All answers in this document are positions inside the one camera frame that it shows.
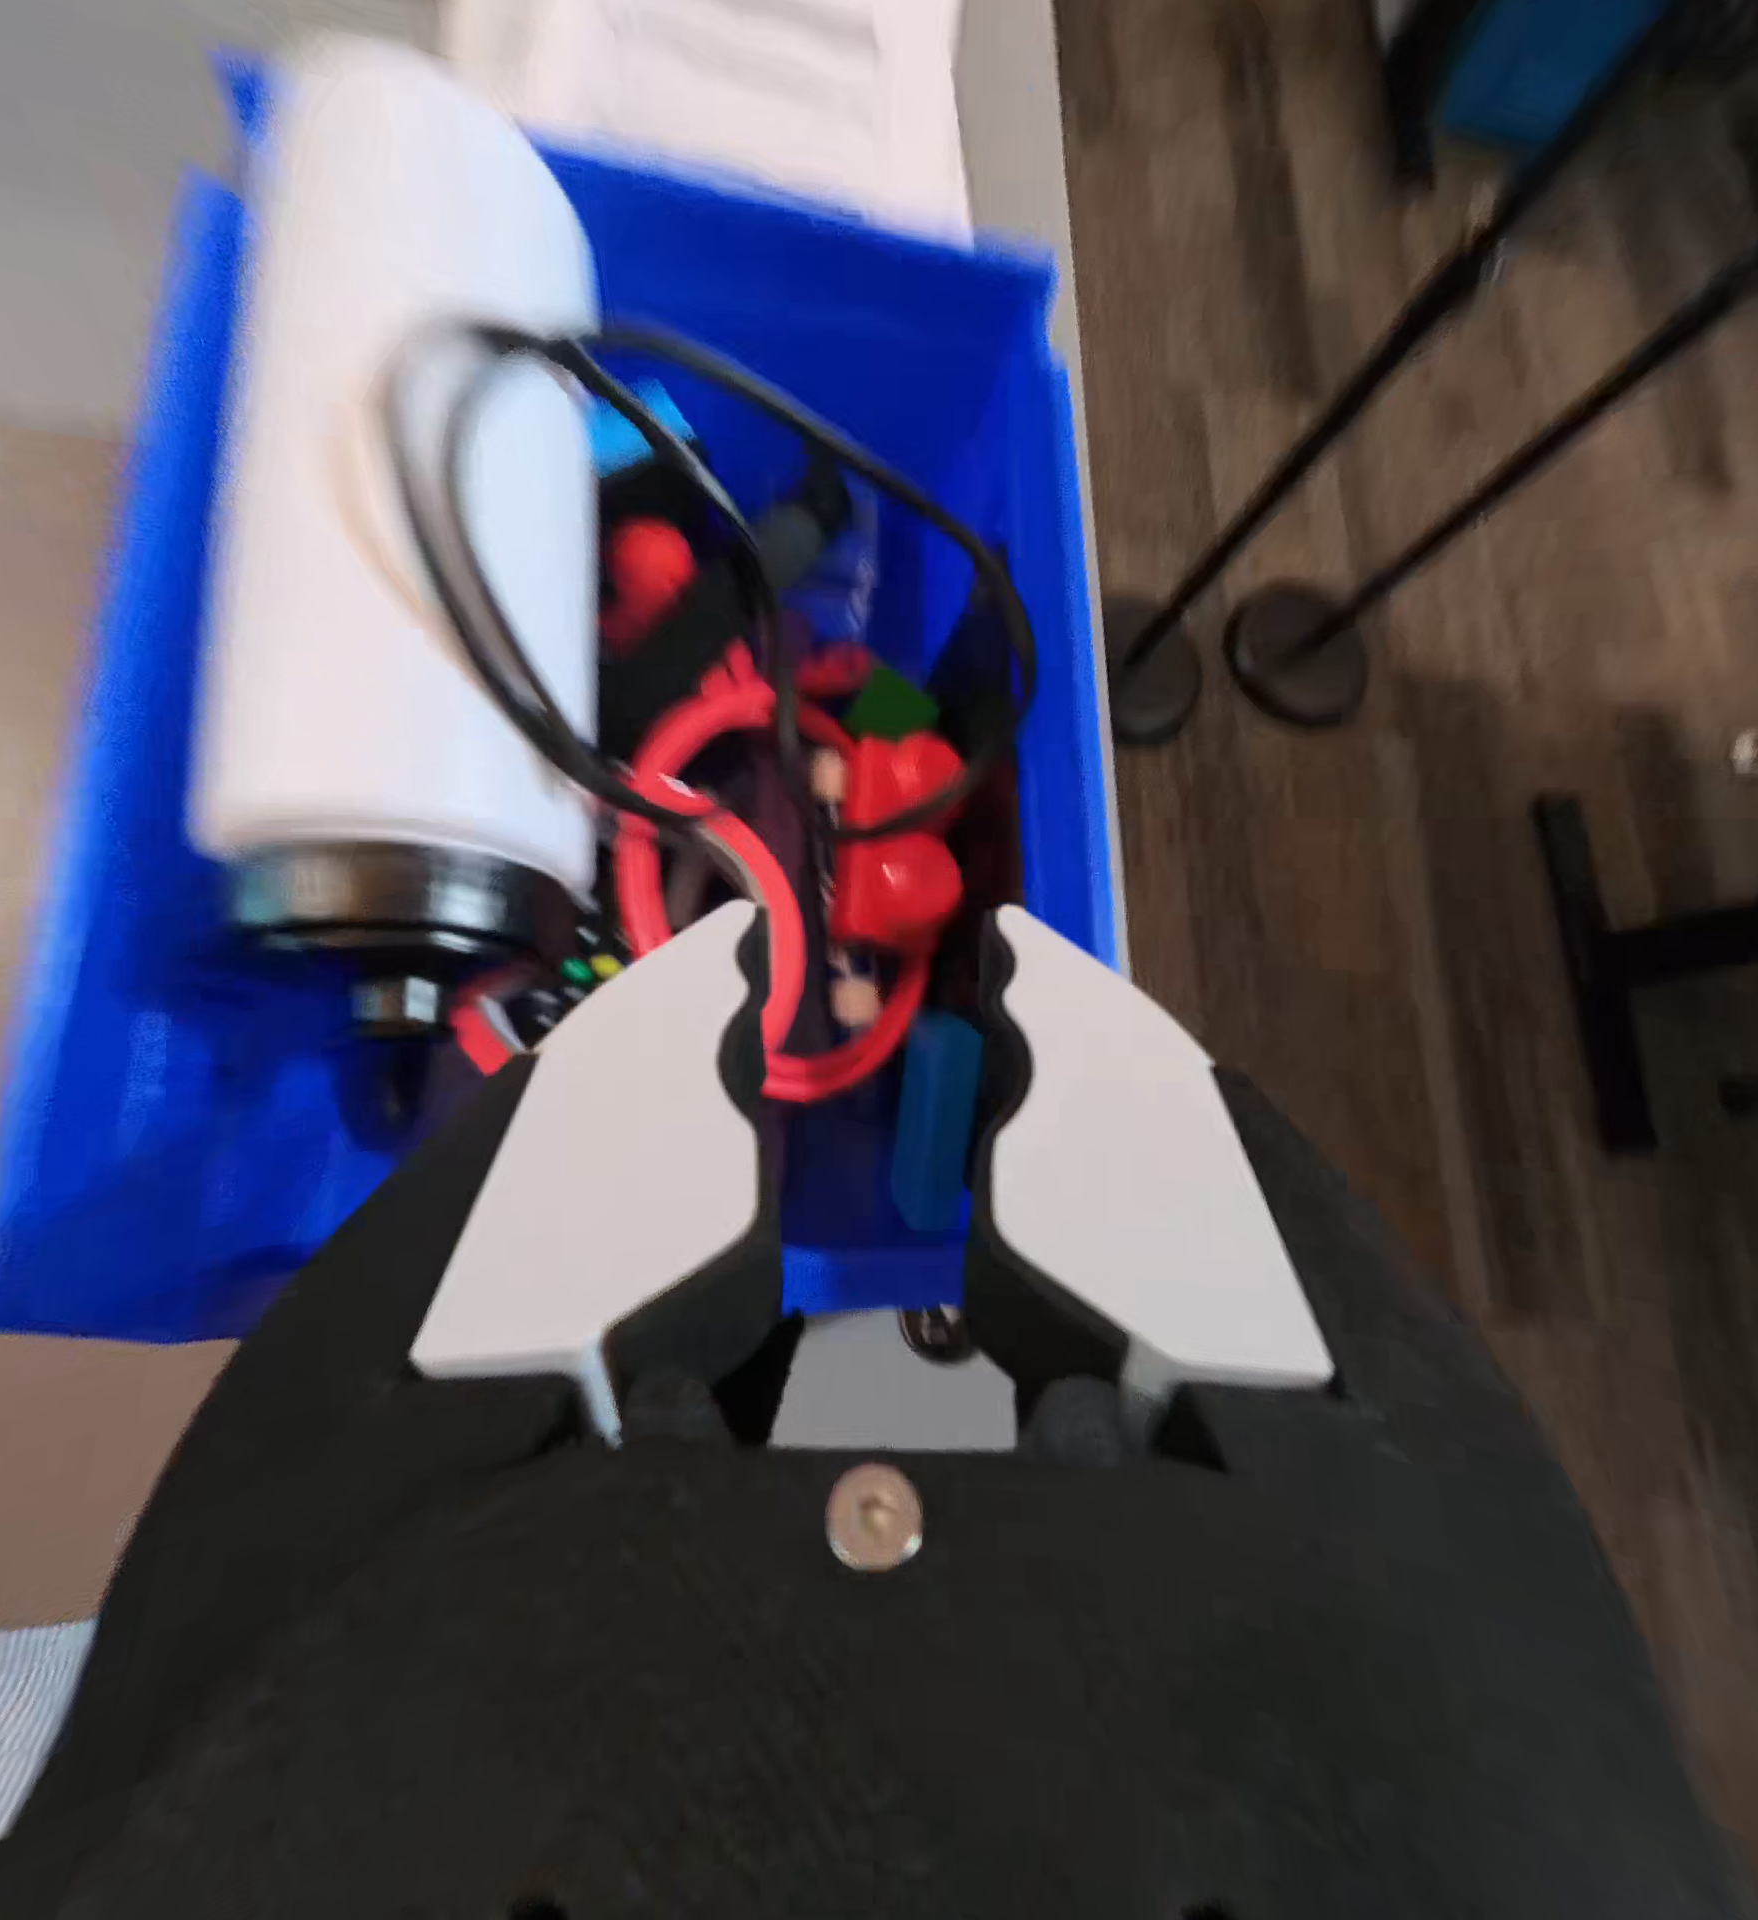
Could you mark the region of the green block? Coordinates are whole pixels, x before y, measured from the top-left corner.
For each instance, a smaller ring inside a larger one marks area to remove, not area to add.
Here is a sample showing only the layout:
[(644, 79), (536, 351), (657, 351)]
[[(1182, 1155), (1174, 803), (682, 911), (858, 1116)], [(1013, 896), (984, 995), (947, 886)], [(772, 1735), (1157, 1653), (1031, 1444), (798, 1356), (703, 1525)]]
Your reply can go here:
[(940, 705), (924, 685), (885, 662), (874, 662), (867, 680), (852, 695), (840, 727), (852, 738), (881, 741), (940, 733)]

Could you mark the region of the white bottle with black cap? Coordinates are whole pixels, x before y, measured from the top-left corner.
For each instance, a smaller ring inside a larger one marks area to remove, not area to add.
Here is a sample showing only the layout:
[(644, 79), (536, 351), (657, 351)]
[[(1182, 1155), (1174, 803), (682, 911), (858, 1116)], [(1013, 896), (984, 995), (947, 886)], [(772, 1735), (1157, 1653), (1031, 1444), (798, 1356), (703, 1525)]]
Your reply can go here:
[(465, 539), (538, 683), (597, 737), (597, 476), (585, 406), (480, 326), (592, 332), (578, 217), (442, 60), (331, 34), (277, 71), (248, 169), (217, 594), (188, 832), (260, 948), (356, 971), (382, 1039), (475, 973), (555, 953), (597, 829), (506, 716), (420, 557), (446, 431)]

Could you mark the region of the blue plastic bin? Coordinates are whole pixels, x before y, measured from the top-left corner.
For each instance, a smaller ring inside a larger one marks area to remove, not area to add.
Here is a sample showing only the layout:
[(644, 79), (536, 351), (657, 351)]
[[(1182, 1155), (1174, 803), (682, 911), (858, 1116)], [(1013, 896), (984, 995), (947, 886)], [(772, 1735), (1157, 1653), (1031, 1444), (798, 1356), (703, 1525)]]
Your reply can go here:
[[(616, 318), (662, 323), (846, 427), (1009, 563), (1036, 701), (1005, 767), (1013, 897), (1122, 963), (1107, 733), (1052, 263), (585, 153), (540, 158)], [(149, 338), (93, 683), (0, 1089), (0, 1331), (237, 1338), (407, 1146), (360, 1116), (346, 974), (269, 959), (188, 840), (250, 197), (188, 173)]]

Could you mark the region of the blue box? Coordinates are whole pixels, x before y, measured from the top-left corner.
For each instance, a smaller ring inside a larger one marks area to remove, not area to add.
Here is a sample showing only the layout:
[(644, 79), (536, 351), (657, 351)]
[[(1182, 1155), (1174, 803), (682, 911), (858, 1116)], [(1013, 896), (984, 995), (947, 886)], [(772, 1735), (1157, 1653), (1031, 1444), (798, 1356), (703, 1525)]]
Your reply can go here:
[(1666, 12), (1666, 2), (1469, 5), (1430, 124), (1506, 153), (1539, 150)]

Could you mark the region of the blue plastic bar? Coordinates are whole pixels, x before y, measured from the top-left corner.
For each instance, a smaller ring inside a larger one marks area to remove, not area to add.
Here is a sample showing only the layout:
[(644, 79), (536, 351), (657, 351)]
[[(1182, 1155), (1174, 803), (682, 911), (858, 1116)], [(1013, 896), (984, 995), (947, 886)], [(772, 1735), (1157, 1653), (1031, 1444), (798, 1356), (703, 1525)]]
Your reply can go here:
[(920, 1235), (956, 1230), (968, 1208), (987, 1040), (947, 1013), (920, 1014), (902, 1049), (891, 1206)]

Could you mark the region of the red round knob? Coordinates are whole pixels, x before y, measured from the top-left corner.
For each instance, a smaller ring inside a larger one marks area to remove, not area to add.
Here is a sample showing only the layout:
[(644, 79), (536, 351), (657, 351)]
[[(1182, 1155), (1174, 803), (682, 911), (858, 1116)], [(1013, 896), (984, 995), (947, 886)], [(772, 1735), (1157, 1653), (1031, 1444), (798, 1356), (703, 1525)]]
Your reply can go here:
[(669, 521), (637, 514), (611, 527), (602, 545), (602, 643), (614, 658), (635, 652), (686, 597), (699, 557)]

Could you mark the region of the red plastic block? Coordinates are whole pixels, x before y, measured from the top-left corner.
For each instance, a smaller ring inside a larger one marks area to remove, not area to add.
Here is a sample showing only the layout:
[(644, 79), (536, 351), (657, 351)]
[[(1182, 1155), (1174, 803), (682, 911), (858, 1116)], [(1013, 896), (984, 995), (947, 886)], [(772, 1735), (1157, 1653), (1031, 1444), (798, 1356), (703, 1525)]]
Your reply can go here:
[(961, 869), (933, 834), (839, 843), (827, 930), (843, 948), (926, 956), (961, 899)]
[(839, 763), (836, 845), (856, 851), (869, 851), (876, 842), (854, 838), (854, 829), (913, 814), (937, 801), (963, 774), (961, 756), (936, 733), (856, 737), (839, 751)]

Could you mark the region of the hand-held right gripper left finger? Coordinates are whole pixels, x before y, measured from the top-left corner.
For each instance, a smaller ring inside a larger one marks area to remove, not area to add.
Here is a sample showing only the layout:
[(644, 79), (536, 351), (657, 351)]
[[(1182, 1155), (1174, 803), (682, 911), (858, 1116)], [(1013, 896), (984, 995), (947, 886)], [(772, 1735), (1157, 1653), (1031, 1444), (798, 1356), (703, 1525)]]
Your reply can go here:
[(608, 1444), (691, 1427), (780, 1322), (763, 1010), (735, 899), (560, 1021), (411, 1338), (424, 1380), (565, 1380)]

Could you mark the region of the white paper sheet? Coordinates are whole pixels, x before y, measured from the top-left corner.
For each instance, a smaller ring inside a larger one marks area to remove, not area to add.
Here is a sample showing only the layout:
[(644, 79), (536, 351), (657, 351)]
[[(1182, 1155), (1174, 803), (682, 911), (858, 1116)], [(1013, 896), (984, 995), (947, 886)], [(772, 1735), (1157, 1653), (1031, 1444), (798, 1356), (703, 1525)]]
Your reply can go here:
[(442, 46), (567, 150), (968, 249), (956, 2), (451, 2)]

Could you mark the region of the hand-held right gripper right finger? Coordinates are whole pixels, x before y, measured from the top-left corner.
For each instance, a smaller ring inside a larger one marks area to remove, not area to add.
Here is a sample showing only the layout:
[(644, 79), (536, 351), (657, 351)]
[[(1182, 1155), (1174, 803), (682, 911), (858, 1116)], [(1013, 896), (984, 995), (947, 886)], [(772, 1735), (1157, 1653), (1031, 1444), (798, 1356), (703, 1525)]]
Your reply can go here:
[(1323, 1390), (1334, 1359), (1211, 1056), (1020, 906), (984, 936), (966, 1318), (1020, 1388)]

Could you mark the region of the black round-base stand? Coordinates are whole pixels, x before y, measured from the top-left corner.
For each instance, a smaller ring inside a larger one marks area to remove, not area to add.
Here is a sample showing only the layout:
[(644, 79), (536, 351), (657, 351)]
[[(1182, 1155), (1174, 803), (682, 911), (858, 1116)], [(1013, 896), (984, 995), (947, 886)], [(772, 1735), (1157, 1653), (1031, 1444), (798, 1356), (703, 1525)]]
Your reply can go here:
[(1305, 584), (1281, 584), (1247, 595), (1228, 616), (1225, 631), (1227, 666), (1238, 695), (1267, 719), (1302, 733), (1348, 725), (1364, 706), (1370, 685), (1368, 616), (1755, 301), (1758, 233), (1748, 249), (1721, 265), (1626, 360), (1345, 595), (1332, 597)]
[(1497, 253), (1564, 161), (1564, 139), (1557, 136), (1510, 171), (1468, 236), (1419, 282), (1334, 397), (1300, 429), (1200, 557), (1188, 563), (1174, 590), (1153, 603), (1138, 595), (1107, 597), (1110, 716), (1119, 742), (1156, 747), (1182, 731), (1202, 692), (1202, 666), (1183, 631), (1185, 616), (1413, 354), (1476, 298)]

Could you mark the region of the black metal frame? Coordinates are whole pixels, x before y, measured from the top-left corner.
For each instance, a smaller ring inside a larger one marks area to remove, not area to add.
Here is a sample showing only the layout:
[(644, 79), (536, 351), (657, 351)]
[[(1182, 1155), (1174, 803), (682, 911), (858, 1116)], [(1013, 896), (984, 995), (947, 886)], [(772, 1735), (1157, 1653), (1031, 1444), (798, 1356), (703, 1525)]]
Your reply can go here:
[(1567, 793), (1531, 804), (1553, 922), (1586, 1069), (1596, 1139), (1616, 1158), (1660, 1143), (1635, 996), (1758, 968), (1758, 896), (1617, 924), (1603, 897), (1586, 812)]

